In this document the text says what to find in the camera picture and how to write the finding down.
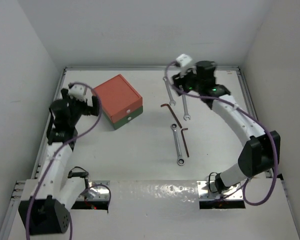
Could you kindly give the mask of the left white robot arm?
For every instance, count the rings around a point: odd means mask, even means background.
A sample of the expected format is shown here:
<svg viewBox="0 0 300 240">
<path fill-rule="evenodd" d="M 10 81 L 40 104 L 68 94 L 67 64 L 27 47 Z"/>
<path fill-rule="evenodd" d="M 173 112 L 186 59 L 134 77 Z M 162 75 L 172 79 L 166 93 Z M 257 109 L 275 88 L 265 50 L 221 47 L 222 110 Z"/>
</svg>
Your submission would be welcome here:
<svg viewBox="0 0 300 240">
<path fill-rule="evenodd" d="M 91 131 L 89 128 L 78 133 L 76 124 L 82 116 L 96 116 L 99 120 L 101 100 L 92 87 L 80 82 L 69 84 L 60 93 L 61 98 L 48 108 L 47 148 L 36 187 L 18 207 L 26 239 L 71 232 L 71 208 L 88 189 L 87 171 L 71 172 L 66 181 L 63 177 L 77 139 Z"/>
</svg>

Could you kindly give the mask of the silver ratchet wrench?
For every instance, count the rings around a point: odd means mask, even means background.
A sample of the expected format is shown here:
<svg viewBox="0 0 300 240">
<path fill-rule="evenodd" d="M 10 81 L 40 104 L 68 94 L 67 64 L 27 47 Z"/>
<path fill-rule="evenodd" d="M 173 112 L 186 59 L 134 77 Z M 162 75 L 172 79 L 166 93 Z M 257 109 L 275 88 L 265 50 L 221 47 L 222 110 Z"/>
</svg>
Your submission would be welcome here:
<svg viewBox="0 0 300 240">
<path fill-rule="evenodd" d="M 175 143 L 176 154 L 177 154 L 177 164 L 179 166 L 183 166 L 185 164 L 185 160 L 184 160 L 184 158 L 182 156 L 182 152 L 181 152 L 179 137 L 178 137 L 178 133 L 177 133 L 177 125 L 175 123 L 173 123 L 170 126 L 170 128 L 173 132 L 173 137 L 174 137 L 174 143 Z"/>
</svg>

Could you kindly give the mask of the silver combination wrench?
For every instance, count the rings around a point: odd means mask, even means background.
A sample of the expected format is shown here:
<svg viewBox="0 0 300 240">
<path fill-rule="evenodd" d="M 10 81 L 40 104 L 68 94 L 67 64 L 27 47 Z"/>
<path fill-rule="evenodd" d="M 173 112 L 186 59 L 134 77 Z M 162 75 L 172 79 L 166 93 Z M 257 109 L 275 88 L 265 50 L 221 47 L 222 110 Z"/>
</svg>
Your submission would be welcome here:
<svg viewBox="0 0 300 240">
<path fill-rule="evenodd" d="M 164 84 L 165 84 L 165 87 L 166 87 L 166 90 L 167 90 L 167 94 L 168 94 L 168 97 L 169 97 L 169 104 L 171 106 L 175 106 L 176 105 L 176 101 L 174 100 L 174 98 L 172 96 L 172 92 L 171 92 L 171 89 L 170 89 L 169 81 L 168 81 L 168 79 L 166 77 L 163 77 L 162 79 L 164 81 Z"/>
</svg>

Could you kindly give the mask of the silver open-end wrench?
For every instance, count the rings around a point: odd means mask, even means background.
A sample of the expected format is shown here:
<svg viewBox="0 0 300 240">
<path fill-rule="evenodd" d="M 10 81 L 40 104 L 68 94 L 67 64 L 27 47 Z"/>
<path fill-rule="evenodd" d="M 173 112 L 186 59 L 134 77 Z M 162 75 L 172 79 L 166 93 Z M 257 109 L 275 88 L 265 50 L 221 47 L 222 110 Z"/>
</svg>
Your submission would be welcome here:
<svg viewBox="0 0 300 240">
<path fill-rule="evenodd" d="M 185 121 L 191 120 L 191 116 L 188 113 L 188 106 L 187 106 L 186 96 L 184 94 L 182 94 L 181 97 L 182 97 L 183 111 L 184 111 L 183 119 Z"/>
</svg>

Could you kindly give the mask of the orange drawer box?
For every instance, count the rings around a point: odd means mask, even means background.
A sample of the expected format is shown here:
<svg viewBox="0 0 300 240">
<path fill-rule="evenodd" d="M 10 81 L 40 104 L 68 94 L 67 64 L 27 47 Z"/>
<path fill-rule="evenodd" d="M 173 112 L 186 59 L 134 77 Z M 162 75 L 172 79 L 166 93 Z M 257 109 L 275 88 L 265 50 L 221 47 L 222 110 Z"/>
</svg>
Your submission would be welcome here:
<svg viewBox="0 0 300 240">
<path fill-rule="evenodd" d="M 102 110 L 113 124 L 143 107 L 142 96 L 121 74 L 96 86 L 94 91 L 101 99 Z"/>
</svg>

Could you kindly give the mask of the green drawer box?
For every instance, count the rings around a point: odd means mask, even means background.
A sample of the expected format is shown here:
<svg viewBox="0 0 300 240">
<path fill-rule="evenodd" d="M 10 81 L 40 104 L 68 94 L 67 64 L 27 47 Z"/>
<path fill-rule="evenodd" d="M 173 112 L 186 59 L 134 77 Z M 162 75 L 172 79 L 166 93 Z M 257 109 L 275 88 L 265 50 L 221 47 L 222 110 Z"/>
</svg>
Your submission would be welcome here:
<svg viewBox="0 0 300 240">
<path fill-rule="evenodd" d="M 139 115 L 141 115 L 143 113 L 143 106 L 139 107 L 138 109 L 136 109 L 135 111 L 130 112 L 129 114 L 127 114 L 126 116 L 124 116 L 123 118 L 119 119 L 116 122 L 112 122 L 112 120 L 108 117 L 108 115 L 103 111 L 102 114 L 104 115 L 104 117 L 107 119 L 107 121 L 110 123 L 110 125 L 113 127 L 114 130 L 117 130 L 119 128 L 121 128 L 122 126 L 126 125 L 127 123 L 129 123 L 131 120 L 137 118 Z"/>
</svg>

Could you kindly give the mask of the short dark red hex key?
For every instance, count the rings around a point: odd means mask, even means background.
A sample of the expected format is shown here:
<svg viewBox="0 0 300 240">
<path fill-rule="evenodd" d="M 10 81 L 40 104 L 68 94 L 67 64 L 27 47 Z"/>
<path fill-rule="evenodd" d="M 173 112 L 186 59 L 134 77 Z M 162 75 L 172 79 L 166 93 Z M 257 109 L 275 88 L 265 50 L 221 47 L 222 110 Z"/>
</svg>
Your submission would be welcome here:
<svg viewBox="0 0 300 240">
<path fill-rule="evenodd" d="M 183 141 L 183 144 L 184 144 L 184 149 L 185 149 L 185 152 L 186 152 L 186 156 L 189 158 L 190 154 L 189 154 L 189 150 L 188 150 L 188 146 L 187 146 L 187 142 L 186 142 L 185 134 L 184 134 L 184 131 L 187 131 L 187 130 L 189 130 L 187 127 L 182 128 L 180 132 L 181 132 L 181 137 L 182 137 L 182 141 Z"/>
</svg>

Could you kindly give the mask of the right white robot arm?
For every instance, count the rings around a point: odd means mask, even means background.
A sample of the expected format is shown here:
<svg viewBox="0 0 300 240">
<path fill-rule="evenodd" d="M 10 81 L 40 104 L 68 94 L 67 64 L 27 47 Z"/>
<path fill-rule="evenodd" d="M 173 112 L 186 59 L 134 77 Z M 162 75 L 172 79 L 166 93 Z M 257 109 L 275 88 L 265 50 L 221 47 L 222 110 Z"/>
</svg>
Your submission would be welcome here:
<svg viewBox="0 0 300 240">
<path fill-rule="evenodd" d="M 243 149 L 237 163 L 215 175 L 210 192 L 222 194 L 242 181 L 246 183 L 256 175 L 272 169 L 278 175 L 281 137 L 277 131 L 269 131 L 255 117 L 242 110 L 231 91 L 219 84 L 215 77 L 217 65 L 213 61 L 193 60 L 180 56 L 167 65 L 177 67 L 172 77 L 164 72 L 170 86 L 180 96 L 200 99 L 210 110 L 219 115 L 235 133 Z"/>
</svg>

